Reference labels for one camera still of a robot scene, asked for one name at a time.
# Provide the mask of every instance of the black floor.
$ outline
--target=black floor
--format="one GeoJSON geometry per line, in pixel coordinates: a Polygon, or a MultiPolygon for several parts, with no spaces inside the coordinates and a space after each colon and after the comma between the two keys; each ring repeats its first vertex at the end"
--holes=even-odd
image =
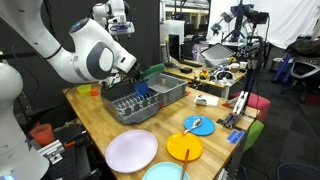
{"type": "MultiPolygon", "coordinates": [[[[281,90],[290,85],[271,83],[274,75],[269,72],[272,59],[284,56],[283,50],[273,48],[267,67],[259,73],[258,85],[253,89],[253,93],[269,99],[271,107],[264,120],[264,130],[242,157],[241,170],[245,169],[248,179],[278,179],[277,168],[289,162],[299,164],[281,166],[280,179],[292,179],[284,175],[294,173],[294,179],[314,179],[306,175],[316,173],[320,179],[320,171],[310,172],[300,165],[320,169],[320,105],[301,104],[299,91],[288,90],[281,94],[281,90]]],[[[241,90],[242,85],[237,83],[231,93],[241,90]]]]}

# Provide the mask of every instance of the wooden tabletop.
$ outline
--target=wooden tabletop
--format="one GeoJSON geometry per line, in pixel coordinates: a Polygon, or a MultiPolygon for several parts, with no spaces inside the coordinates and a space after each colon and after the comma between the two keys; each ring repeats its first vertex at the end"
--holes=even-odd
{"type": "MultiPolygon", "coordinates": [[[[218,176],[218,173],[227,163],[232,152],[239,145],[232,145],[226,139],[231,130],[223,128],[217,124],[218,119],[225,119],[231,112],[229,108],[222,106],[226,100],[219,100],[218,107],[206,107],[196,105],[193,100],[199,94],[209,95],[187,87],[190,94],[163,107],[159,112],[148,120],[134,125],[123,125],[114,119],[103,107],[100,96],[90,96],[89,94],[79,94],[76,88],[70,90],[66,97],[77,113],[85,129],[89,132],[93,142],[96,144],[101,154],[105,151],[110,142],[123,132],[133,129],[143,129],[152,133],[158,140],[158,151],[153,161],[142,170],[122,174],[113,171],[119,180],[142,179],[149,168],[160,162],[173,162],[182,166],[183,162],[173,158],[166,150],[168,137],[176,132],[184,131],[184,120],[192,115],[203,115],[215,122],[215,131],[200,139],[204,145],[204,151],[200,158],[188,163],[186,171],[191,179],[211,180],[218,176]]],[[[257,110],[247,108],[247,114],[256,116],[257,110]]],[[[253,119],[243,116],[237,122],[237,126],[248,130],[253,119]]]]}
{"type": "MultiPolygon", "coordinates": [[[[219,83],[215,83],[213,81],[208,81],[208,80],[200,80],[199,79],[199,74],[200,72],[202,71],[202,67],[199,67],[199,68],[196,68],[196,67],[191,67],[191,66],[188,66],[188,65],[184,65],[184,64],[179,64],[177,61],[174,61],[175,64],[177,64],[180,68],[184,68],[184,67],[189,67],[189,68],[192,68],[192,73],[189,73],[189,74],[185,74],[185,73],[181,73],[180,70],[178,68],[165,68],[164,70],[164,73],[166,74],[170,74],[170,75],[173,75],[173,76],[177,76],[177,77],[180,77],[180,78],[183,78],[185,80],[193,80],[194,79],[194,76],[197,76],[197,80],[199,82],[204,82],[210,86],[214,86],[214,87],[217,87],[217,88],[225,88],[225,85],[221,85],[219,83]]],[[[245,73],[233,73],[233,76],[234,76],[234,80],[235,81],[239,81],[241,78],[243,78],[245,75],[245,73]]]]}

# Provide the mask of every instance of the paper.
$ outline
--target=paper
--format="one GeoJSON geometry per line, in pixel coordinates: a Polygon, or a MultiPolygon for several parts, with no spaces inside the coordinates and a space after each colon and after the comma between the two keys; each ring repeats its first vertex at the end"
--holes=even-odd
{"type": "Polygon", "coordinates": [[[204,106],[214,106],[216,107],[219,102],[219,97],[216,96],[206,96],[206,95],[198,95],[194,99],[194,103],[204,105],[204,106]]]}

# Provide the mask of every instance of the pink plate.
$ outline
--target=pink plate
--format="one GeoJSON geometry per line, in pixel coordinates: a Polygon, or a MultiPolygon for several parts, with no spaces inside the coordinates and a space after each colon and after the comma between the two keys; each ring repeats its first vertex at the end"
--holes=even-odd
{"type": "Polygon", "coordinates": [[[147,166],[158,150],[157,139],[145,130],[130,130],[111,141],[106,150],[109,167],[120,173],[132,173],[147,166]]]}

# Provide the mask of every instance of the yellow plate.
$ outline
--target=yellow plate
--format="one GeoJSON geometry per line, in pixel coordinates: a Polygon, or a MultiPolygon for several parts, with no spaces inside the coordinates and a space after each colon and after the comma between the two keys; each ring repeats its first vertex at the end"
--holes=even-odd
{"type": "Polygon", "coordinates": [[[189,161],[199,158],[203,152],[203,144],[198,136],[182,132],[172,134],[167,140],[167,150],[174,158],[184,161],[187,149],[189,152],[189,161]]]}

